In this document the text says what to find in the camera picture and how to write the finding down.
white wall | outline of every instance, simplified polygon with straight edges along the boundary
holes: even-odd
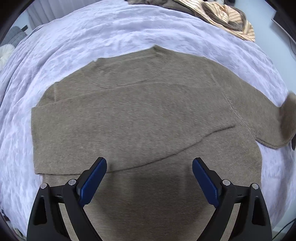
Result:
[[[31,26],[29,24],[29,16],[26,11],[24,11],[14,22],[13,26],[18,26],[20,29],[22,29],[25,26],[28,26],[28,29],[25,31],[26,34],[30,34],[32,32]]]

cable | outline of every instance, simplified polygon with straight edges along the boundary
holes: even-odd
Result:
[[[291,223],[293,223],[294,221],[296,220],[296,218],[295,219],[293,219],[291,222],[289,222],[288,224],[286,224],[273,238],[272,238],[272,240],[274,240],[279,234],[280,234],[280,232],[281,231],[283,231],[284,230],[284,228],[285,227],[287,227],[289,224],[291,224]]]
[[[293,53],[296,55],[296,53],[294,52],[294,50],[293,50],[293,48],[292,48],[291,38],[289,38],[289,39],[290,39],[290,46],[291,46],[291,49],[292,49]]]

black monitor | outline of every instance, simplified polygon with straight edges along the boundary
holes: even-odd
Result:
[[[266,0],[275,10],[273,21],[279,25],[296,44],[295,0]]]

blue gripper pad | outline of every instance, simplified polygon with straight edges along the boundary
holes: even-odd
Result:
[[[100,185],[107,171],[107,162],[105,158],[98,158],[89,170],[82,173],[81,180],[78,179],[77,193],[80,196],[79,204],[83,208],[91,202],[98,186]]]
[[[218,190],[197,159],[192,162],[192,171],[209,204],[219,206]]]

gray cushion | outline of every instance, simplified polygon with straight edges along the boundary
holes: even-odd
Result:
[[[5,44],[12,44],[16,48],[20,41],[26,36],[27,34],[23,32],[19,27],[13,26],[4,37],[0,46],[3,46]]]

